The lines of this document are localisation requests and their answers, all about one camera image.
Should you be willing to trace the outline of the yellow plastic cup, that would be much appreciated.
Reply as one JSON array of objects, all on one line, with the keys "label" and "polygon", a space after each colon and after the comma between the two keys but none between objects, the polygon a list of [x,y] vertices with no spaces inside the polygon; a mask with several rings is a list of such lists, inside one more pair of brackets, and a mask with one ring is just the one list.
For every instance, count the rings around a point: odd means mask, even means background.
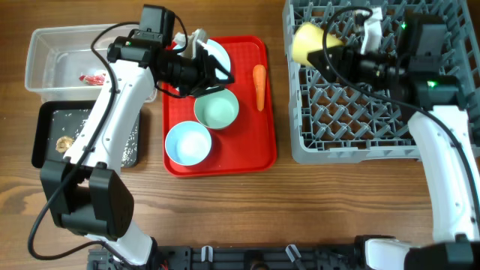
[{"label": "yellow plastic cup", "polygon": [[303,23],[292,40],[292,59],[301,65],[313,67],[307,60],[307,54],[316,50],[324,50],[324,31],[311,22]]}]

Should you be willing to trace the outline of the green bowl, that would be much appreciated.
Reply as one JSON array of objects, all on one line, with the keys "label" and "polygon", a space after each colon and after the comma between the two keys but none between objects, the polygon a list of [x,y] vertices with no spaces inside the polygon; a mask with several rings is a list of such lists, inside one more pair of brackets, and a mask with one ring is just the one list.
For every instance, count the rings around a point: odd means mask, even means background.
[{"label": "green bowl", "polygon": [[239,101],[228,89],[199,97],[193,106],[196,120],[207,128],[222,130],[239,114]]}]

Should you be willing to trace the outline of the small light blue bowl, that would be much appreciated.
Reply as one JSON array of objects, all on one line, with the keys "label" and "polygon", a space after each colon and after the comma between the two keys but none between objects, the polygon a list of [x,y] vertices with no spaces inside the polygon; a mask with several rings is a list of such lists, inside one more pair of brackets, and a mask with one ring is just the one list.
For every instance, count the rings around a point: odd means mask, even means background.
[{"label": "small light blue bowl", "polygon": [[212,149],[212,136],[200,123],[183,121],[169,130],[164,146],[175,164],[190,167],[207,158]]}]

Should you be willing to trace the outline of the red wrapper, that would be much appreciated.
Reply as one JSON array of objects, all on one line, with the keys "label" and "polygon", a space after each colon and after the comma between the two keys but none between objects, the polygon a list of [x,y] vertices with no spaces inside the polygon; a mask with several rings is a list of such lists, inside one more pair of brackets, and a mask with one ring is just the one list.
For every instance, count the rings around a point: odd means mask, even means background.
[{"label": "red wrapper", "polygon": [[102,86],[105,81],[105,75],[81,75],[79,80],[89,86]]}]

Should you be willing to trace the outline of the white rice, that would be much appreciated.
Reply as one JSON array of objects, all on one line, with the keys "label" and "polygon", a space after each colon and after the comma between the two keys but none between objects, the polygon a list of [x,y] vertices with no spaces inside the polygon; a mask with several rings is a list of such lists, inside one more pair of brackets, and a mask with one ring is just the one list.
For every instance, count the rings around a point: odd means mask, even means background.
[{"label": "white rice", "polygon": [[[63,136],[69,136],[75,141],[85,126],[90,112],[91,109],[57,109],[53,111],[49,135],[47,137],[48,150],[46,151],[46,159],[61,160],[63,158],[64,153],[62,154],[56,151],[57,139]],[[140,114],[137,116],[124,147],[121,167],[128,168],[137,165],[139,135]]]}]

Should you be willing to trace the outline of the brown food scrap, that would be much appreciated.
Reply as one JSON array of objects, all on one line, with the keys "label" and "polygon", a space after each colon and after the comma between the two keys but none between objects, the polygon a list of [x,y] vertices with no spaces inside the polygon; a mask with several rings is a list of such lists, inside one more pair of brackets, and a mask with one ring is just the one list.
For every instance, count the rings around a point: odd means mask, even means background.
[{"label": "brown food scrap", "polygon": [[62,136],[57,139],[55,150],[59,153],[65,153],[74,144],[74,139],[69,136]]}]

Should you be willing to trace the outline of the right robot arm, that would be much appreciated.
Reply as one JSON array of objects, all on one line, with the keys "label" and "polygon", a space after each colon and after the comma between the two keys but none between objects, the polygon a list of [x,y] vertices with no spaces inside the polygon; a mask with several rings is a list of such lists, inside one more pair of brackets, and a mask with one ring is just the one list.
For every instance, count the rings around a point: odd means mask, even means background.
[{"label": "right robot arm", "polygon": [[442,75],[447,26],[433,14],[408,13],[400,25],[397,56],[379,53],[382,12],[352,6],[364,32],[360,47],[347,46],[306,22],[294,37],[294,59],[329,82],[361,91],[388,89],[415,141],[433,211],[433,243],[416,247],[396,238],[356,239],[355,265],[369,269],[477,269],[479,267],[479,169],[469,135],[470,108],[456,76]]}]

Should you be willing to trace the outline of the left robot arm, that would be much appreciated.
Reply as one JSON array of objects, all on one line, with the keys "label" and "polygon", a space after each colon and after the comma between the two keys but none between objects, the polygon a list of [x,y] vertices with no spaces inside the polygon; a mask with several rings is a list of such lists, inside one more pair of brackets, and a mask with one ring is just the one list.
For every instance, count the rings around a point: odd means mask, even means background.
[{"label": "left robot arm", "polygon": [[120,179],[122,155],[137,116],[161,83],[178,89],[180,98],[199,98],[234,82],[216,76],[220,62],[198,43],[187,41],[193,58],[173,49],[171,10],[147,4],[126,37],[117,37],[100,61],[106,79],[81,134],[60,161],[45,160],[40,181],[46,196],[43,214],[57,227],[100,245],[127,269],[160,269],[157,242],[134,222],[134,198]]}]

